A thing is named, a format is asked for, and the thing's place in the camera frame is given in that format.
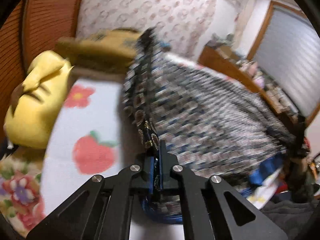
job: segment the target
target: black metal bracket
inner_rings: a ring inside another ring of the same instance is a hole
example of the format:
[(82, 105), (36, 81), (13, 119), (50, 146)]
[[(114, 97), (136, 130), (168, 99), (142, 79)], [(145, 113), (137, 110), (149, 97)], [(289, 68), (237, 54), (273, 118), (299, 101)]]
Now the black metal bracket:
[[(286, 234), (219, 176), (197, 176), (160, 149), (160, 194), (179, 195), (187, 240), (285, 240)], [(27, 240), (129, 239), (135, 195), (156, 193), (152, 156), (140, 155), (136, 164), (117, 175), (95, 175), (56, 208), (27, 236)]]

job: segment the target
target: pink flower pattern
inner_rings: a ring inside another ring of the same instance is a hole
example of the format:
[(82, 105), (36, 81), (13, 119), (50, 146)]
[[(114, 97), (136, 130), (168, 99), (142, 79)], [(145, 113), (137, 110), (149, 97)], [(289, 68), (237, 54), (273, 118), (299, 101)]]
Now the pink flower pattern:
[(89, 96), (95, 92), (94, 88), (85, 88), (82, 85), (74, 85), (64, 103), (67, 108), (85, 108), (90, 104)]
[(44, 202), (39, 193), (40, 176), (34, 177), (13, 169), (10, 173), (0, 171), (1, 195), (5, 197), (0, 202), (1, 212), (6, 218), (17, 217), (21, 221), (24, 231), (20, 233), (24, 237), (45, 218)]

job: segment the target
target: floral blanket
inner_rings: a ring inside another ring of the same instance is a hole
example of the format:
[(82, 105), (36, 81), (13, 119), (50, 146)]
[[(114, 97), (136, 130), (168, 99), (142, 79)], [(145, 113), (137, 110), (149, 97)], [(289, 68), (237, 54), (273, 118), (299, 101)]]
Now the floral blanket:
[(44, 150), (19, 147), (0, 161), (0, 211), (23, 237), (44, 217), (40, 180)]

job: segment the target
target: wooden window frame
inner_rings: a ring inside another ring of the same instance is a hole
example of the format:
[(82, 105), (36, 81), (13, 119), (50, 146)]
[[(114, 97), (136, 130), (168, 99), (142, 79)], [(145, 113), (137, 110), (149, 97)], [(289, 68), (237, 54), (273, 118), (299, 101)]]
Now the wooden window frame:
[[(251, 50), (250, 50), (250, 52), (249, 52), (249, 54), (247, 56), (248, 60), (252, 60), (254, 55), (257, 53), (257, 50), (258, 50), (258, 48), (259, 48), (259, 46), (260, 46), (260, 44), (261, 44), (261, 42), (262, 42), (262, 40), (264, 38), (264, 35), (265, 35), (265, 33), (267, 31), (267, 28), (268, 28), (268, 26), (270, 24), (270, 21), (272, 19), (273, 12), (275, 10), (275, 6), (282, 7), (282, 8), (285, 8), (287, 10), (290, 10), (290, 11), (294, 12), (295, 14), (307, 19), (307, 16), (302, 11), (299, 11), (299, 10), (293, 8), (293, 7), (290, 7), (290, 6), (285, 5), (283, 3), (276, 2), (276, 1), (272, 0), (270, 2), (268, 11), (267, 11), (266, 16), (264, 18), (264, 21), (262, 23), (260, 31), (259, 31), (259, 33), (257, 35), (257, 38), (256, 38), (255, 42), (253, 43), (253, 45), (251, 47)], [(313, 110), (311, 115), (309, 115), (307, 117), (307, 119), (306, 119), (306, 126), (307, 127), (312, 123), (313, 119), (316, 117), (316, 115), (318, 114), (319, 110), (320, 110), (320, 102), (318, 103), (316, 108)]]

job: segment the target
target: patterned cloth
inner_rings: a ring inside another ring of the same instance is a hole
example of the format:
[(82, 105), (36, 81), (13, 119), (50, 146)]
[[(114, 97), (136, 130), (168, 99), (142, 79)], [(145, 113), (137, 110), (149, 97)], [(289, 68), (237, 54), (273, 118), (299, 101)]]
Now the patterned cloth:
[[(248, 187), (248, 177), (261, 162), (285, 152), (280, 140), (293, 141), (258, 95), (164, 59), (153, 29), (137, 47), (124, 84), (124, 105), (141, 142), (155, 156), (155, 189), (158, 139), (166, 141), (181, 165), (203, 177), (221, 175), (239, 191)], [(151, 208), (180, 213), (178, 198), (163, 198)]]
[(12, 155), (8, 152), (0, 160), (0, 212), (26, 237), (45, 217), (40, 195), (44, 150), (19, 146)]
[[(145, 30), (156, 26), (159, 36), (170, 43), (172, 51), (192, 57), (196, 48), (208, 41), (204, 35), (214, 19), (216, 1), (82, 0), (77, 37), (88, 37), (105, 28)], [(233, 24), (232, 20), (225, 21), (225, 30)]]

